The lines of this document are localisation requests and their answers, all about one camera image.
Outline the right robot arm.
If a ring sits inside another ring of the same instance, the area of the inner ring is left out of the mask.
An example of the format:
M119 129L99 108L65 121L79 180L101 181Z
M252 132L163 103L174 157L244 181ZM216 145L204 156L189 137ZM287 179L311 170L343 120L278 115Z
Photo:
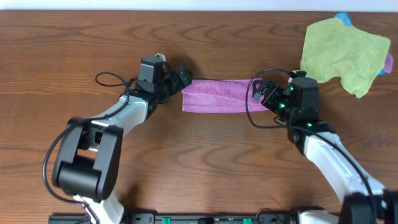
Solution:
M338 215L321 208L297 210L291 223L397 223L397 192L387 190L345 149L335 130L319 118L316 80L296 77L287 88L271 80L250 84L252 97L276 115L289 140L323 174L341 202Z

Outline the purple microfiber cloth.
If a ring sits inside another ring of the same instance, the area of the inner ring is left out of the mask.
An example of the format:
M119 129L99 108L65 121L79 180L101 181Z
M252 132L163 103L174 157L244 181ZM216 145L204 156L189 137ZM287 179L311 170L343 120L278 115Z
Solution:
M249 80L193 80L182 90L182 111L189 113L244 113L265 111L259 101L246 99Z

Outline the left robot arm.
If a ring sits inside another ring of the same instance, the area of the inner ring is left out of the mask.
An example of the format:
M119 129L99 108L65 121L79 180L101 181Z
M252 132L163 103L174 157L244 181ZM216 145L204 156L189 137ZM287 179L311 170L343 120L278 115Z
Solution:
M115 105L90 118L71 118L51 144L45 164L55 146L60 149L51 179L43 175L47 190L57 187L72 196L66 202L81 204L90 223L122 223L126 212L113 189L123 137L192 81L193 72L172 68L163 54L142 57L138 76L120 79L124 91Z

